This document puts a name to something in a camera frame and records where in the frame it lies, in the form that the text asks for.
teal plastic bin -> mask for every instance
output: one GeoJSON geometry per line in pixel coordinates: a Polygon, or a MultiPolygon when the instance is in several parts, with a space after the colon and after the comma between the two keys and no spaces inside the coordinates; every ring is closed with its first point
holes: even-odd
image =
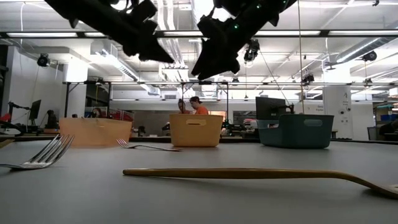
{"type": "Polygon", "coordinates": [[[323,149],[329,146],[332,115],[284,114],[279,121],[257,120],[260,141],[266,146],[323,149]],[[278,124],[268,128],[268,124],[278,124]]]}

orange shirt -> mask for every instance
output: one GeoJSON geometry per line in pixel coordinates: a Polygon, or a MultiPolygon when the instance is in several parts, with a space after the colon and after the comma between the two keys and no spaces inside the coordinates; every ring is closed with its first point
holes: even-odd
{"type": "Polygon", "coordinates": [[[185,110],[185,111],[184,111],[184,113],[183,113],[183,112],[181,112],[181,111],[180,111],[179,113],[180,113],[180,114],[190,114],[190,113],[191,113],[191,111],[189,111],[189,110],[185,110]]]}
{"type": "Polygon", "coordinates": [[[199,106],[197,112],[195,114],[204,114],[208,115],[209,111],[204,106],[199,106]]]}

fork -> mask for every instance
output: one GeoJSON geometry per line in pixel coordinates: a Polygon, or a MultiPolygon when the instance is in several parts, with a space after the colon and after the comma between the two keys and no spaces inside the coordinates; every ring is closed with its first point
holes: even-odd
{"type": "Polygon", "coordinates": [[[125,149],[135,149],[137,147],[148,147],[151,149],[158,149],[158,150],[162,150],[162,151],[169,151],[169,152],[179,152],[179,149],[165,149],[165,148],[161,148],[161,147],[155,147],[155,146],[148,146],[148,145],[136,145],[136,146],[130,146],[125,140],[123,139],[117,139],[118,144],[125,148],[125,149]]]}
{"type": "Polygon", "coordinates": [[[39,153],[33,158],[21,165],[0,164],[0,167],[10,168],[12,170],[34,170],[43,169],[56,163],[64,153],[69,149],[75,136],[60,136],[59,134],[53,138],[39,153]]]}
{"type": "Polygon", "coordinates": [[[390,198],[398,199],[398,185],[377,185],[351,174],[328,170],[293,169],[250,169],[250,168],[212,168],[212,169],[125,169],[124,175],[141,177],[173,177],[199,179],[298,179],[331,178],[342,179],[363,185],[390,198]]]}

table surface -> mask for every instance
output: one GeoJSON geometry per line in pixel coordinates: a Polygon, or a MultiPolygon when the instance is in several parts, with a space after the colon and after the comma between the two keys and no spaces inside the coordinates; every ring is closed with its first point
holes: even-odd
{"type": "MultiPolygon", "coordinates": [[[[21,163],[45,143],[14,142],[0,149],[0,161],[21,163]]],[[[398,184],[398,147],[332,142],[317,150],[256,143],[182,152],[69,149],[48,169],[0,170],[0,223],[398,223],[397,200],[345,180],[122,175],[128,168],[172,167],[340,170],[389,185],[398,184]]]]}

wooden spoon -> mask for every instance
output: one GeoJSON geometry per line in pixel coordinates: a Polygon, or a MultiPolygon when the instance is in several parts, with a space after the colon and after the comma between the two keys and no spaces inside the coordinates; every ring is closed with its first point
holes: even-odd
{"type": "Polygon", "coordinates": [[[359,177],[337,171],[293,170],[293,169],[250,169],[250,168],[211,168],[211,169],[125,169],[124,175],[141,177],[176,177],[202,179],[297,179],[333,178],[348,180],[369,187],[385,196],[398,199],[398,185],[381,186],[359,177]]]}

